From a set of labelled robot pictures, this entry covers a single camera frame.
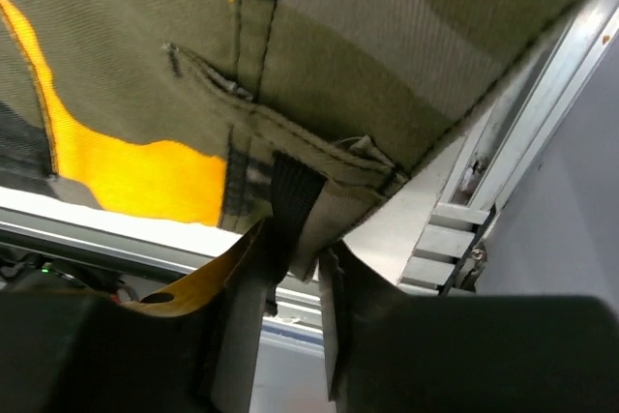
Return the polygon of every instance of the olive green fabric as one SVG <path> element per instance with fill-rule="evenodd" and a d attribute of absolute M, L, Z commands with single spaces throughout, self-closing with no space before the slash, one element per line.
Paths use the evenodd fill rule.
<path fill-rule="evenodd" d="M 220 227 L 245 232 L 271 214 L 275 153 L 321 173 L 302 261 L 397 192 L 583 2 L 9 1 L 36 31 L 55 92 L 80 125 L 225 162 Z M 32 66 L 6 30 L 0 52 L 0 100 L 49 131 Z M 53 137 L 50 145 L 53 153 Z M 153 176 L 167 179 L 169 169 L 163 161 Z M 197 182 L 207 175 L 195 173 Z M 75 182 L 54 189 L 101 204 L 73 195 Z"/>
<path fill-rule="evenodd" d="M 17 44 L 0 21 L 0 101 L 34 128 L 44 128 L 39 98 Z"/>

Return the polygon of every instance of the fabric seam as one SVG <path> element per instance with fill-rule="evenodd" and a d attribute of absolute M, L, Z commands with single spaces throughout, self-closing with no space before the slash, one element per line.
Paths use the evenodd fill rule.
<path fill-rule="evenodd" d="M 225 207 L 226 207 L 226 205 L 225 205 L 225 200 L 226 200 L 225 193 L 228 190 L 228 183 L 230 181 L 230 169 L 231 169 L 231 165 L 232 165 L 232 163 L 230 163 L 229 160 L 231 158 L 230 157 L 230 147 L 231 147 L 231 144 L 232 144 L 232 132 L 234 131 L 234 127 L 231 126 L 231 125 L 228 125 L 228 126 L 229 126 L 230 130 L 228 131 L 228 138 L 227 138 L 227 154 L 226 154 L 227 162 L 225 164 L 225 175 L 224 175 L 224 178 L 223 178 L 223 199 L 221 201 L 220 219 L 218 221 L 218 227 L 223 227 L 223 222 L 225 220 L 225 215 L 226 215 L 226 213 L 225 213 Z"/>
<path fill-rule="evenodd" d="M 200 79 L 206 79 L 206 80 L 207 80 L 207 82 L 209 82 L 209 83 L 210 83 L 210 81 L 208 81 L 208 77 L 203 76 L 202 74 L 198 74 L 198 77 L 199 77 Z M 240 104 L 239 104 L 239 103 L 237 103 L 237 102 L 234 102 L 234 100 L 233 100 L 233 99 L 228 100 L 228 98 L 229 98 L 230 96 L 227 96 L 227 95 L 221 96 L 221 95 L 219 95 L 218 97 L 220 98 L 220 100 L 223 100 L 223 103 L 224 103 L 224 104 L 229 104 L 229 105 L 232 105 L 232 106 L 234 106 L 234 107 L 236 107 L 236 108 L 238 108 L 238 109 L 240 109 L 240 110 L 242 110 L 243 112 L 246 112 L 246 113 L 248 113 L 248 114 L 253 114 L 253 113 L 255 113 L 255 111 L 256 111 L 256 110 L 257 110 L 257 111 L 260 111 L 260 108 L 253 108 L 252 110 L 246 110 L 245 108 L 243 108 L 243 106 L 242 106 L 242 105 L 240 105 Z M 220 116 L 222 116 L 223 118 L 225 118 L 225 116 L 224 116 L 224 115 L 222 115 L 222 112 L 221 112 L 221 111 L 218 111 L 218 114 L 219 114 Z M 265 119 L 267 119 L 267 120 L 269 120 L 271 123 L 273 123 L 273 124 L 274 124 L 275 126 L 277 126 L 279 129 L 284 130 L 285 132 L 289 133 L 289 134 L 290 134 L 290 135 L 292 135 L 293 137 L 296 137 L 296 138 L 298 138 L 298 139 L 300 139 L 300 140 L 304 141 L 305 143 L 307 143 L 308 145 L 310 145 L 312 148 L 314 148 L 315 150 L 317 150 L 317 151 L 318 151 L 318 152 L 320 152 L 321 154 L 323 154 L 323 155 L 325 155 L 325 156 L 329 157 L 330 159 L 336 160 L 337 162 L 341 162 L 341 163 L 345 164 L 346 166 L 349 166 L 349 167 L 351 167 L 351 168 L 358 169 L 358 170 L 360 170 L 360 171 L 364 171 L 364 172 L 372 172 L 372 173 L 376 173 L 376 174 L 378 174 L 378 175 L 383 175 L 383 176 L 385 176 L 385 177 L 388 177 L 388 176 L 391 174 L 391 172 L 392 172 L 392 169 L 391 169 L 391 168 L 389 168 L 389 170 L 388 170 L 388 171 L 381 171 L 381 170 L 378 170 L 377 168 L 370 168 L 370 167 L 359 166 L 359 165 L 354 164 L 353 162 L 349 162 L 349 161 L 343 160 L 343 159 L 341 159 L 339 156 L 337 156 L 337 155 L 335 155 L 335 154 L 330 154 L 329 152 L 327 152 L 327 151 L 326 151 L 325 149 L 323 149 L 322 147 L 319 147 L 318 145 L 316 145 L 314 142 L 312 142 L 312 141 L 310 141 L 310 140 L 307 140 L 306 138 L 304 138 L 304 137 L 303 137 L 303 136 L 301 136 L 300 134 L 298 134 L 298 133 L 296 133 L 296 132 L 294 132 L 294 131 L 290 130 L 290 129 L 289 129 L 289 128 L 287 128 L 284 124 L 282 124 L 282 123 L 280 123 L 280 122 L 276 121 L 276 120 L 275 120 L 273 117 L 271 117 L 270 115 L 267 115 L 267 114 L 264 114 L 264 113 L 262 113 L 262 112 L 261 112 L 261 113 L 260 113 L 260 116 L 261 116 L 261 117 L 263 117 L 263 118 L 265 118 Z M 272 145 L 272 146 L 278 147 L 280 150 L 282 150 L 284 153 L 288 154 L 290 157 L 294 158 L 295 160 L 298 160 L 298 159 L 297 159 L 294 155 L 290 154 L 290 153 L 286 150 L 286 148 L 285 148 L 285 147 L 279 147 L 279 145 L 278 145 L 277 143 L 275 143 L 275 142 L 273 142 L 273 141 L 270 141 L 268 138 L 266 138 L 266 137 L 264 137 L 264 136 L 259 136 L 259 135 L 256 135 L 256 134 L 252 134 L 251 136 L 258 136 L 260 139 L 265 140 L 266 142 L 268 142 L 268 143 L 269 143 L 270 145 Z M 408 178 L 407 178 L 407 177 L 406 177 L 403 173 L 399 173 L 399 174 L 400 174 L 401 176 L 405 177 L 405 178 L 406 178 L 406 180 L 408 179 Z M 349 186 L 349 187 L 368 188 L 368 189 L 373 189 L 373 190 L 377 190 L 377 189 L 379 189 L 379 187 L 377 187 L 375 184 L 364 184 L 364 185 L 362 185 L 362 184 L 352 184 L 352 183 L 346 183 L 346 182 L 343 182 L 343 181 L 337 181 L 337 180 L 333 180 L 333 181 L 335 181 L 335 182 L 336 182 L 336 183 L 338 183 L 338 184 L 341 184 L 341 185 L 344 185 L 344 186 Z"/>
<path fill-rule="evenodd" d="M 455 120 L 455 122 L 449 128 L 443 131 L 436 138 L 436 140 L 429 145 L 425 152 L 419 157 L 419 160 L 410 169 L 409 173 L 411 173 L 411 175 L 412 173 L 417 172 L 421 167 L 425 166 L 429 154 L 431 154 L 435 149 L 443 145 L 446 140 L 449 140 L 449 136 L 452 134 L 452 132 L 456 128 L 458 128 L 469 116 L 471 116 L 475 110 L 477 110 L 483 103 L 485 103 L 487 96 L 492 91 L 494 91 L 496 87 L 498 87 L 498 84 L 502 82 L 505 77 L 507 77 L 516 68 L 517 65 L 522 63 L 523 58 L 527 55 L 527 53 L 529 53 L 531 50 L 535 49 L 535 47 L 539 45 L 539 39 L 545 34 L 547 34 L 556 25 L 556 23 L 562 16 L 567 15 L 570 10 L 572 10 L 582 1 L 583 0 L 572 0 L 571 2 L 567 2 L 566 5 L 561 10 L 559 10 L 556 15 L 549 18 L 542 25 L 540 30 L 525 43 L 522 50 L 519 51 L 516 54 L 516 57 L 514 57 L 514 59 L 505 67 L 503 73 L 501 73 L 499 76 L 493 79 L 492 82 L 490 82 L 484 93 L 475 101 L 475 103 L 473 103 L 473 105 L 469 109 L 467 109 L 462 116 Z"/>
<path fill-rule="evenodd" d="M 234 40 L 236 41 L 236 57 L 234 58 L 234 63 L 232 65 L 234 67 L 234 75 L 236 76 L 237 82 L 239 80 L 239 62 L 241 61 L 241 33 L 243 30 L 243 13 L 241 12 L 242 8 L 243 0 L 239 0 L 236 8 L 236 21 L 238 31 L 236 37 L 234 38 Z"/>
<path fill-rule="evenodd" d="M 245 202 L 245 196 L 247 193 L 247 188 L 248 188 L 248 176 L 247 176 L 247 172 L 248 172 L 248 167 L 250 166 L 250 158 L 251 158 L 251 142 L 253 141 L 252 137 L 250 136 L 250 140 L 248 142 L 248 146 L 247 146 L 247 157 L 246 157 L 246 162 L 245 165 L 243 166 L 243 172 L 244 172 L 244 176 L 243 176 L 243 187 L 241 188 L 241 196 L 240 196 L 240 201 L 239 201 L 239 209 L 235 212 L 235 217 L 236 220 L 234 222 L 234 230 L 236 230 L 237 226 L 239 225 L 239 221 L 241 220 L 241 214 L 243 212 L 243 203 Z"/>
<path fill-rule="evenodd" d="M 273 31 L 273 21 L 275 20 L 275 13 L 280 4 L 280 0 L 273 0 L 273 10 L 271 10 L 271 18 L 269 19 L 269 27 L 267 29 L 267 43 L 264 45 L 264 52 L 262 53 L 262 64 L 260 71 L 258 72 L 258 87 L 255 92 L 256 101 L 260 100 L 260 89 L 262 88 L 262 78 L 264 75 L 265 64 L 267 61 L 267 53 L 269 52 L 269 45 L 271 43 L 271 32 Z"/>
<path fill-rule="evenodd" d="M 236 102 L 236 100 L 235 100 L 235 98 L 233 96 L 229 96 L 228 94 L 225 94 L 223 91 L 217 89 L 217 86 L 211 82 L 211 80 L 210 80 L 210 78 L 208 76 L 204 75 L 203 73 L 198 73 L 197 76 L 198 76 L 198 78 L 200 80 L 205 80 L 206 82 L 208 82 L 209 87 L 211 88 L 211 90 L 215 91 L 216 95 L 220 98 L 220 100 L 223 100 L 224 104 L 232 105 L 232 106 L 234 106 L 234 107 L 236 107 L 236 108 L 240 109 L 241 111 L 246 112 L 248 114 L 254 113 L 255 111 L 261 111 L 262 105 L 255 105 L 255 106 L 252 107 L 252 109 L 245 109 L 244 106 L 241 103 Z M 346 166 L 350 166 L 350 167 L 355 168 L 355 169 L 359 169 L 359 170 L 367 171 L 367 172 L 372 172 L 372 173 L 376 173 L 376 174 L 380 174 L 380 175 L 385 175 L 385 176 L 389 175 L 391 173 L 391 171 L 392 171 L 392 168 L 390 168 L 387 165 L 384 165 L 385 166 L 385 170 L 381 170 L 379 168 L 372 168 L 372 167 L 368 167 L 368 166 L 359 166 L 359 165 L 355 164 L 354 162 L 349 162 L 347 160 L 344 160 L 344 159 L 341 158 L 341 156 L 338 156 L 336 154 L 330 154 L 325 149 L 323 149 L 322 147 L 319 147 L 314 142 L 306 139 L 301 134 L 295 132 L 294 130 L 291 130 L 291 129 L 287 128 L 284 124 L 278 122 L 272 116 L 270 116 L 268 114 L 265 114 L 264 112 L 261 112 L 260 116 L 265 118 L 265 119 L 267 119 L 267 120 L 269 120 L 271 123 L 276 125 L 278 128 L 280 128 L 282 130 L 285 130 L 287 133 L 290 133 L 294 137 L 296 137 L 296 138 L 298 138 L 300 140 L 303 140 L 304 142 L 306 142 L 307 144 L 311 145 L 313 148 L 318 150 L 320 153 L 328 156 L 331 159 L 334 159 L 334 160 L 336 160 L 338 162 L 341 162 L 341 163 L 345 164 Z"/>
<path fill-rule="evenodd" d="M 53 131 L 51 128 L 51 118 L 49 117 L 49 113 L 47 110 L 47 104 L 46 104 L 45 97 L 43 94 L 41 82 L 39 81 L 39 76 L 37 75 L 34 69 L 34 66 L 32 64 L 32 61 L 30 60 L 30 56 L 28 55 L 23 44 L 17 37 L 17 34 L 15 32 L 15 26 L 11 22 L 11 19 L 5 12 L 4 7 L 2 5 L 0 5 L 0 14 L 2 16 L 2 20 L 4 24 L 7 27 L 7 30 L 9 31 L 9 35 L 11 36 L 11 39 L 17 46 L 17 49 L 19 50 L 19 53 L 21 54 L 21 57 L 23 58 L 30 72 L 30 77 L 32 79 L 33 87 L 35 88 L 35 93 L 37 94 L 39 110 L 41 111 L 41 114 L 43 115 L 43 118 L 44 118 L 45 134 L 47 135 L 47 146 L 48 146 L 50 161 L 51 161 L 51 173 L 49 173 L 48 176 L 53 177 L 53 175 L 55 175 L 58 170 L 58 161 L 56 160 L 55 141 L 54 141 Z"/>

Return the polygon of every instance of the fabric pocket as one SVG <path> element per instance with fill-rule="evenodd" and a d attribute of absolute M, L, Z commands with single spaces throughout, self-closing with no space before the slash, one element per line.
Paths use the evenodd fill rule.
<path fill-rule="evenodd" d="M 269 166 L 275 154 L 284 154 L 311 168 L 325 178 L 325 185 L 298 238 L 292 270 L 306 279 L 313 270 L 312 264 L 318 251 L 337 240 L 351 227 L 396 193 L 408 177 L 372 144 L 370 137 L 362 136 L 349 146 L 330 143 L 283 115 L 260 103 L 236 83 L 221 76 L 201 57 L 190 50 L 169 44 L 174 54 L 175 67 L 187 86 L 192 87 L 197 98 L 217 115 L 217 121 L 226 121 L 233 128 L 234 137 L 245 138 L 244 146 L 232 147 L 234 159 L 245 150 L 245 177 L 261 177 L 262 183 L 270 183 Z M 262 167 L 261 170 L 251 166 Z M 235 186 L 239 184 L 235 175 Z M 226 189 L 224 198 L 232 192 Z M 245 232 L 251 225 L 266 215 L 268 209 L 260 209 L 258 215 L 245 212 L 247 221 L 237 219 L 234 229 Z"/>

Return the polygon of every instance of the stitching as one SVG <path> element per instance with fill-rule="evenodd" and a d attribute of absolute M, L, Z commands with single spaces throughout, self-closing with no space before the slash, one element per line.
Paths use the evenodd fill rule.
<path fill-rule="evenodd" d="M 228 131 L 228 138 L 227 138 L 227 154 L 226 154 L 226 159 L 227 159 L 227 163 L 225 164 L 225 177 L 224 177 L 224 181 L 223 181 L 223 199 L 221 201 L 221 210 L 220 210 L 220 220 L 218 221 L 218 227 L 223 228 L 223 222 L 224 222 L 224 217 L 226 215 L 226 200 L 227 200 L 227 196 L 228 196 L 228 186 L 229 186 L 229 182 L 230 182 L 230 169 L 232 166 L 232 163 L 230 163 L 230 147 L 231 147 L 231 143 L 232 143 L 232 131 L 234 130 L 234 127 L 230 126 L 229 127 L 229 131 Z"/>
<path fill-rule="evenodd" d="M 492 82 L 490 82 L 484 93 L 475 101 L 475 103 L 473 103 L 473 105 L 468 110 L 466 110 L 460 118 L 458 118 L 449 128 L 442 132 L 432 144 L 429 145 L 429 147 L 425 150 L 419 160 L 411 168 L 411 173 L 419 169 L 420 166 L 423 166 L 426 162 L 426 158 L 428 157 L 428 155 L 433 152 L 437 147 L 443 145 L 444 140 L 449 138 L 448 136 L 451 135 L 452 130 L 457 128 L 463 121 L 465 121 L 469 116 L 471 116 L 473 111 L 475 111 L 480 106 L 480 104 L 484 102 L 488 94 L 490 94 L 497 87 L 499 82 L 501 82 L 504 77 L 506 77 L 512 72 L 514 67 L 526 56 L 529 51 L 531 51 L 533 48 L 535 48 L 536 45 L 538 45 L 538 39 L 545 35 L 550 29 L 552 29 L 557 19 L 561 16 L 566 15 L 581 1 L 582 0 L 572 0 L 572 2 L 568 2 L 561 10 L 559 10 L 557 15 L 549 18 L 542 25 L 542 28 L 540 28 L 540 30 L 525 43 L 522 50 L 517 53 L 516 57 L 507 65 L 503 73 L 501 73 Z"/>
<path fill-rule="evenodd" d="M 52 171 L 49 174 L 53 175 L 58 170 L 58 161 L 56 160 L 56 152 L 55 152 L 56 143 L 55 143 L 54 135 L 51 129 L 51 118 L 47 110 L 47 105 L 46 105 L 43 89 L 41 86 L 41 82 L 39 81 L 39 76 L 37 75 L 35 71 L 34 65 L 32 64 L 32 61 L 30 60 L 30 56 L 28 55 L 28 52 L 26 52 L 26 49 L 24 48 L 23 44 L 19 40 L 19 37 L 17 36 L 17 33 L 15 32 L 15 26 L 13 25 L 13 23 L 11 22 L 11 19 L 9 18 L 9 16 L 7 15 L 7 13 L 5 12 L 4 8 L 1 5 L 0 5 L 0 15 L 2 16 L 2 20 L 4 24 L 6 25 L 7 29 L 9 30 L 9 35 L 11 36 L 11 39 L 17 46 L 17 49 L 19 50 L 21 57 L 23 58 L 24 62 L 26 63 L 26 66 L 28 67 L 28 70 L 30 71 L 33 86 L 37 94 L 37 101 L 39 104 L 39 109 L 41 110 L 41 114 L 43 115 L 43 118 L 44 118 L 45 133 L 47 134 L 47 148 L 49 150 L 50 161 L 51 161 L 51 171 Z"/>
<path fill-rule="evenodd" d="M 236 8 L 236 21 L 238 24 L 238 32 L 236 35 L 235 41 L 236 41 L 236 57 L 234 58 L 234 63 L 232 64 L 233 68 L 234 68 L 234 75 L 236 76 L 237 81 L 239 80 L 239 62 L 241 61 L 241 32 L 243 29 L 243 20 L 242 20 L 242 13 L 241 13 L 241 8 L 243 7 L 243 0 L 239 0 L 237 8 Z"/>
<path fill-rule="evenodd" d="M 228 96 L 224 92 L 222 92 L 219 89 L 217 89 L 216 86 L 213 86 L 213 84 L 211 83 L 210 79 L 207 76 L 202 75 L 202 74 L 197 74 L 197 76 L 198 76 L 198 78 L 200 80 L 205 80 L 208 83 L 209 87 L 213 91 L 215 91 L 218 94 L 220 94 L 220 96 L 223 97 L 226 100 L 226 102 L 225 102 L 226 104 L 230 104 L 232 106 L 235 106 L 235 107 L 243 110 L 244 112 L 247 112 L 248 114 L 254 114 L 256 111 L 261 111 L 261 109 L 262 109 L 261 105 L 253 105 L 251 109 L 245 109 L 244 106 L 241 103 L 236 102 L 234 99 L 230 99 L 230 96 Z M 323 149 L 322 147 L 316 145 L 314 142 L 306 139 L 301 134 L 296 133 L 296 132 L 290 130 L 289 128 L 284 126 L 282 123 L 278 122 L 271 115 L 261 112 L 260 116 L 262 116 L 263 118 L 269 120 L 271 123 L 273 123 L 278 128 L 280 128 L 282 130 L 285 130 L 290 135 L 292 135 L 292 136 L 294 136 L 294 137 L 304 141 L 305 143 L 309 144 L 310 146 L 312 146 L 314 149 L 316 149 L 320 153 L 328 156 L 329 158 L 335 159 L 338 162 L 342 162 L 343 164 L 345 164 L 347 166 L 350 166 L 350 167 L 355 168 L 355 169 L 359 169 L 361 171 L 367 171 L 367 172 L 377 173 L 377 174 L 381 174 L 381 175 L 388 175 L 391 172 L 391 169 L 389 171 L 383 171 L 383 170 L 380 170 L 378 168 L 371 168 L 371 167 L 367 167 L 367 166 L 359 166 L 359 165 L 355 164 L 354 162 L 349 162 L 349 161 L 343 159 L 341 156 L 339 156 L 337 154 L 331 154 L 331 153 L 327 152 L 325 149 Z"/>
<path fill-rule="evenodd" d="M 274 0 L 273 10 L 271 10 L 271 18 L 269 19 L 269 29 L 267 30 L 267 43 L 264 45 L 264 52 L 262 53 L 262 64 L 260 71 L 258 72 L 258 86 L 255 92 L 256 100 L 259 101 L 260 88 L 262 87 L 262 76 L 264 75 L 264 68 L 267 61 L 267 53 L 269 51 L 269 44 L 271 43 L 271 31 L 273 31 L 273 20 L 275 19 L 275 12 L 278 9 L 280 0 Z"/>

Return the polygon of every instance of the camouflage fabric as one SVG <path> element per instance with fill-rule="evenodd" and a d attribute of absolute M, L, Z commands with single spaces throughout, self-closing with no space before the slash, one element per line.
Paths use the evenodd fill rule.
<path fill-rule="evenodd" d="M 319 247 L 582 1 L 0 0 L 0 183 L 244 232 L 282 152 L 327 179 L 301 241 Z"/>

